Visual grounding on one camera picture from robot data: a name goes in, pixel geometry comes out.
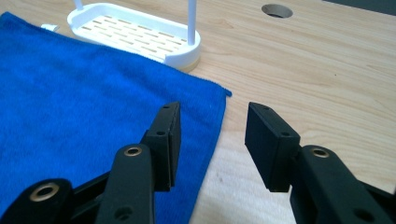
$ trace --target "screw hole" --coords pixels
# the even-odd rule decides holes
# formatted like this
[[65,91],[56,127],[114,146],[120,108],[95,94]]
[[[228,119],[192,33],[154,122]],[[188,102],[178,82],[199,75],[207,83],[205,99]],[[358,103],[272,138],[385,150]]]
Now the screw hole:
[[366,222],[374,222],[374,217],[371,213],[367,212],[364,209],[355,209],[354,210],[355,216],[364,220]]
[[268,16],[281,19],[289,18],[293,15],[293,11],[291,11],[291,9],[277,4],[268,4],[262,6],[262,12]]
[[124,155],[128,157],[137,156],[140,153],[142,153],[142,148],[140,147],[129,147],[124,151]]
[[30,200],[36,203],[46,201],[52,198],[59,190],[59,186],[55,183],[48,183],[36,188],[30,195]]
[[133,210],[131,207],[124,206],[117,209],[117,211],[114,213],[114,218],[118,221],[125,221],[131,217],[132,213]]
[[330,156],[330,154],[327,151],[325,151],[321,148],[312,148],[311,152],[316,157],[328,158]]

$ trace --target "white soap dish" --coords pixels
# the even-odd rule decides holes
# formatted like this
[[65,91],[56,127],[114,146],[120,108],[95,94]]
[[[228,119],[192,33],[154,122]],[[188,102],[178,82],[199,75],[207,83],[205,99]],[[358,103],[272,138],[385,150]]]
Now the white soap dish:
[[184,72],[199,62],[196,0],[189,1],[188,26],[108,3],[83,6],[75,0],[75,4],[67,22],[83,40],[137,53]]

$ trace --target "blue towel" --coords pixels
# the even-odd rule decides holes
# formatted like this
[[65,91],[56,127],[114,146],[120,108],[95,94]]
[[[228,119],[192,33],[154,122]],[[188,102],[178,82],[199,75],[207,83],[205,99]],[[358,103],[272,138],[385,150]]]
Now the blue towel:
[[110,170],[162,105],[180,101],[176,186],[156,193],[158,223],[188,223],[231,93],[134,55],[0,17],[0,216],[46,178],[73,187]]

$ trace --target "wooden table surface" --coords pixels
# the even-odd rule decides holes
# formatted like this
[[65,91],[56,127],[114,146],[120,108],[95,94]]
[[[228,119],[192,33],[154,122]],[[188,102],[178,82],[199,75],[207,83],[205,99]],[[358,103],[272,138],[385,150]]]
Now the wooden table surface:
[[[94,3],[84,0],[83,4]],[[187,23],[187,0],[108,0]],[[265,15],[280,4],[287,19]],[[72,0],[1,0],[0,13],[73,36]],[[201,61],[192,75],[233,92],[191,223],[294,223],[289,194],[269,193],[244,146],[248,102],[271,106],[352,173],[396,184],[396,17],[319,0],[198,0]]]

